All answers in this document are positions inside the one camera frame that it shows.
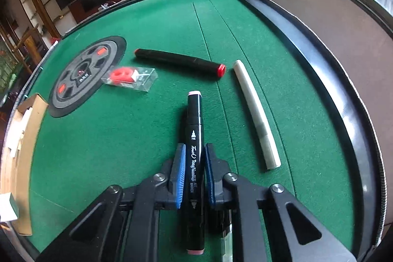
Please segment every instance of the open cardboard box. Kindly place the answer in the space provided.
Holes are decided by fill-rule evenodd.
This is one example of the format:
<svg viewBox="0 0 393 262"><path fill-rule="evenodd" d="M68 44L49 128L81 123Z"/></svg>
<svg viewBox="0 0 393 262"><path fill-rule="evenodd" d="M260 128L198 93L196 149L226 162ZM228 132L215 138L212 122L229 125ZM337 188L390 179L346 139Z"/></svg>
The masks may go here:
<svg viewBox="0 0 393 262"><path fill-rule="evenodd" d="M17 108L1 156L0 193L11 192L13 195L19 217L12 221L12 225L21 235L32 234L29 207L30 170L35 142L47 107L46 101L39 94L34 94ZM30 115L22 121L26 111Z"/></svg>

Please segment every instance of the transparent plastic box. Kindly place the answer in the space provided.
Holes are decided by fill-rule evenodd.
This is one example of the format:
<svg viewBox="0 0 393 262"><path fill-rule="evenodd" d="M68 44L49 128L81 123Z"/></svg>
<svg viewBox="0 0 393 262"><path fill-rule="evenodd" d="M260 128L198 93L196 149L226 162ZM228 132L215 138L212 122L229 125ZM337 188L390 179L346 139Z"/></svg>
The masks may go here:
<svg viewBox="0 0 393 262"><path fill-rule="evenodd" d="M154 68L112 66L101 79L107 85L149 91L157 78Z"/></svg>

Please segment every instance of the green table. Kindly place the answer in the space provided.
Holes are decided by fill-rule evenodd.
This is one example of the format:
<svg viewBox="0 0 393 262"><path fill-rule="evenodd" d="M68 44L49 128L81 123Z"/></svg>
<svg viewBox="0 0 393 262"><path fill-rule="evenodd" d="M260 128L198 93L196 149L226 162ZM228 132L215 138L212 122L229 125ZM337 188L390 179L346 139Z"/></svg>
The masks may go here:
<svg viewBox="0 0 393 262"><path fill-rule="evenodd" d="M187 93L199 90L204 102L205 142L215 144L219 158L253 183L284 185L355 255L362 250L361 241L368 249L378 237L381 220L375 162L369 173L377 189L370 190L376 194L373 220L368 222L372 228L361 235L359 230L365 232L365 195L356 179L360 169L353 159L358 155L354 155L353 136L331 97L334 88L328 88L315 67L299 55L301 43L296 43L296 37L293 40L286 35L274 19L267 18L269 15L296 22L298 32L316 44L328 57L327 64L345 78L315 35L268 0L129 0L100 13L61 40L46 58L30 95L40 93L48 100L68 62L107 36L121 36L127 42L121 66L156 67L159 78L148 93L103 85L65 117L46 113L31 168L32 244L42 251L107 186L129 187L158 172L175 152ZM228 71L215 81L162 64L136 61L135 48L201 57L225 63ZM250 113L231 69L237 59L249 71L267 113L282 161L278 169L266 170ZM343 82L353 98L354 89L347 80ZM356 99L357 112L365 115ZM369 141L367 150L376 157L368 118L362 121ZM180 245L175 212L161 214L159 246L161 261L195 259ZM202 260L219 258L219 239L208 235Z"/></svg>

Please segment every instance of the marker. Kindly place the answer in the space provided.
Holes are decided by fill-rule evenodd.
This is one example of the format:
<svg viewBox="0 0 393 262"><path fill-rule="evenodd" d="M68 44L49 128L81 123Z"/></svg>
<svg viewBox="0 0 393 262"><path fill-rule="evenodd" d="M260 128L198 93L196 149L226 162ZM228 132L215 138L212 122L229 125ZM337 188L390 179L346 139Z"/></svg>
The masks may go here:
<svg viewBox="0 0 393 262"><path fill-rule="evenodd" d="M187 251L191 255L203 254L205 248L203 150L202 95L190 91L185 128L185 209Z"/></svg>
<svg viewBox="0 0 393 262"><path fill-rule="evenodd" d="M138 48L135 49L134 54L136 57L140 58L163 61L173 65L189 67L199 70L205 74L215 75L218 78L221 78L225 74L226 70L226 67L223 63L215 63L201 58L168 53L166 51Z"/></svg>
<svg viewBox="0 0 393 262"><path fill-rule="evenodd" d="M278 155L276 142L274 141L268 119L263 110L261 101L259 100L257 91L255 90L244 64L240 60L235 61L233 69L235 70L244 97L246 98L248 108L250 109L252 120L254 121L259 137L259 143L262 147L263 157L265 158L266 168L278 168L281 166L280 156Z"/></svg>

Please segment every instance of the black marker with red cap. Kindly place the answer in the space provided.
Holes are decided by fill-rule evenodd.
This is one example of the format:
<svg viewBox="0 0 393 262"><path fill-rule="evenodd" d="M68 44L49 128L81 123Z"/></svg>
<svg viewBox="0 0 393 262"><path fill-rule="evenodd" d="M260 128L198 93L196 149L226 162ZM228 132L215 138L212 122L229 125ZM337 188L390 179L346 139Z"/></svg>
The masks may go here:
<svg viewBox="0 0 393 262"><path fill-rule="evenodd" d="M138 48L134 51L135 56L140 58L163 61L178 66L190 67L204 73L209 73L221 78L225 74L226 67L223 63L215 63L201 58L157 51L153 49Z"/></svg>

